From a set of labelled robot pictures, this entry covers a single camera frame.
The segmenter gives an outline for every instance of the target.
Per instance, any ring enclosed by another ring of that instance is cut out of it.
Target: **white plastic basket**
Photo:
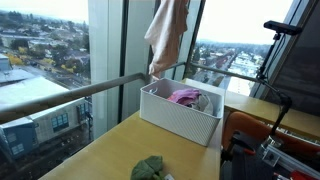
[[[141,88],[140,117],[207,146],[223,117],[224,97],[199,89],[201,94],[210,98],[213,105],[212,115],[167,100],[174,91],[188,88],[198,89],[165,78]]]

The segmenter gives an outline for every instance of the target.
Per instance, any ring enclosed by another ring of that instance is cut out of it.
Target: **pink cloth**
[[[187,30],[187,2],[188,0],[161,0],[144,37],[154,54],[149,74],[155,79],[160,78],[160,73],[177,61],[179,36]]]
[[[181,105],[188,105],[195,102],[199,95],[200,91],[198,89],[183,89],[174,91],[168,100]]]

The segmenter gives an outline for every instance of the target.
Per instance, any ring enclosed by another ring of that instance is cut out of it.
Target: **hanging towel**
[[[187,2],[188,0],[161,0],[144,37],[154,54],[149,74],[156,78],[177,61],[179,36],[187,30]]]

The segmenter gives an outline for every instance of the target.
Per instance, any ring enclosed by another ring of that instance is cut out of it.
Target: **sky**
[[[293,0],[207,0],[197,39],[272,44],[269,20],[283,22]],[[88,24],[88,0],[0,0],[0,9]]]
[[[39,14],[88,24],[88,0],[0,0],[0,10]]]
[[[197,39],[272,44],[275,31],[263,24],[283,22],[293,0],[207,0]]]

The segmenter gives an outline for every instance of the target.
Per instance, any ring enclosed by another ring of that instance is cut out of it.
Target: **beige towel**
[[[177,61],[179,36],[187,30],[187,2],[188,0],[161,0],[145,35],[154,54],[149,74],[156,78]]]

